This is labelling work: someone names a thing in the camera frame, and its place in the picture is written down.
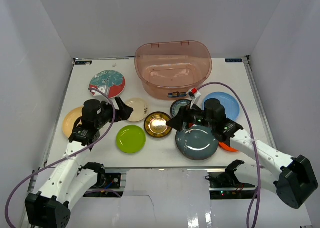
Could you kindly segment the lime green plate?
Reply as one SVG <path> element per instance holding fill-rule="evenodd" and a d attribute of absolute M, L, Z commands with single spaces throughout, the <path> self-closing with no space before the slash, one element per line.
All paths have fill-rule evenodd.
<path fill-rule="evenodd" d="M 145 146 L 145 144 L 145 132 L 137 125 L 127 125 L 117 133 L 116 145 L 123 153 L 137 153 Z"/>

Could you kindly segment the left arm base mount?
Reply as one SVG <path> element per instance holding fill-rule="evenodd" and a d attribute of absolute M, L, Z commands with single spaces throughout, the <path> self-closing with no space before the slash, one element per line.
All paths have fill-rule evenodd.
<path fill-rule="evenodd" d="M 87 163 L 82 170 L 93 171 L 93 180 L 96 182 L 89 188 L 89 191 L 86 192 L 87 197 L 122 197 L 122 191 L 120 193 L 114 191 L 114 189 L 118 190 L 121 187 L 120 173 L 107 173 L 104 165 L 96 162 Z"/>

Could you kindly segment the dark grey-blue large plate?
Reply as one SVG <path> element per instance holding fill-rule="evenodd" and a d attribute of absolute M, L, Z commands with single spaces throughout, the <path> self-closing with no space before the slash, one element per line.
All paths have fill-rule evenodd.
<path fill-rule="evenodd" d="M 191 128 L 177 131 L 175 143 L 186 158 L 194 161 L 211 158 L 219 146 L 210 128 L 195 124 Z"/>

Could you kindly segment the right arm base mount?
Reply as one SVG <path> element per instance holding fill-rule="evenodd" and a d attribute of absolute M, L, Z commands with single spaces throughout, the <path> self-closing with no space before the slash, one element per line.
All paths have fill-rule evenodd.
<path fill-rule="evenodd" d="M 256 187 L 248 183 L 240 183 L 236 171 L 245 162 L 235 160 L 222 171 L 209 172 L 205 179 L 209 182 L 211 200 L 248 200 L 254 197 Z"/>

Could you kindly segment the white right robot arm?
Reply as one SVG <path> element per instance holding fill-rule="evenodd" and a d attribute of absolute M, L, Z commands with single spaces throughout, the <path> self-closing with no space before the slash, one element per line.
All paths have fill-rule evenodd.
<path fill-rule="evenodd" d="M 287 206 L 299 209 L 319 187 L 309 159 L 303 155 L 293 157 L 255 140 L 240 124 L 227 118 L 225 108 L 217 99 L 207 100 L 204 109 L 190 104 L 181 107 L 166 124 L 179 132 L 186 124 L 207 127 L 219 142 L 255 160 L 256 167 L 242 160 L 227 166 L 225 180 L 233 188 L 242 183 L 261 187 L 275 193 Z"/>

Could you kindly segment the red teal floral plate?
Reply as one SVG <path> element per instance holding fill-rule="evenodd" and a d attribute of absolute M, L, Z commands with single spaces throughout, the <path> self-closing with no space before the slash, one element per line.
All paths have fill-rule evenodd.
<path fill-rule="evenodd" d="M 125 77 L 115 70 L 104 70 L 96 74 L 89 83 L 90 89 L 103 92 L 110 99 L 119 96 L 125 89 Z"/>

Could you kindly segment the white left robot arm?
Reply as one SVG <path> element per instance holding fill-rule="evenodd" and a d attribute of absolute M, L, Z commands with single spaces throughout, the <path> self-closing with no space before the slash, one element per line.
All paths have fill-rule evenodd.
<path fill-rule="evenodd" d="M 87 100 L 82 115 L 73 125 L 62 161 L 54 165 L 53 172 L 36 194 L 25 199 L 28 221 L 40 228 L 65 228 L 71 211 L 80 198 L 91 188 L 105 184 L 103 165 L 89 162 L 82 165 L 100 137 L 100 129 L 111 122 L 126 121 L 133 113 L 120 97 L 115 99 L 118 109 L 111 103 Z"/>

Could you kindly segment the light blue plate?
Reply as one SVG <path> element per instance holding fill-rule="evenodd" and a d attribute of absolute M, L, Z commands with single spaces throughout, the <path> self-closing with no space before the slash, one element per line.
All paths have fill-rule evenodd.
<path fill-rule="evenodd" d="M 217 99 L 225 108 L 226 117 L 232 121 L 236 121 L 240 114 L 239 102 L 230 94 L 225 92 L 213 92 L 208 94 L 202 102 L 202 109 L 205 108 L 205 102 L 209 99 Z"/>

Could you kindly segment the pale orange bear plate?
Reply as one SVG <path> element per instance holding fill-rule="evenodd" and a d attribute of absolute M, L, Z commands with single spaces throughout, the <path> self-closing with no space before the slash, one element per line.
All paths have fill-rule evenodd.
<path fill-rule="evenodd" d="M 62 123 L 62 131 L 67 138 L 71 136 L 76 120 L 82 116 L 82 109 L 83 106 L 77 107 L 65 116 Z"/>

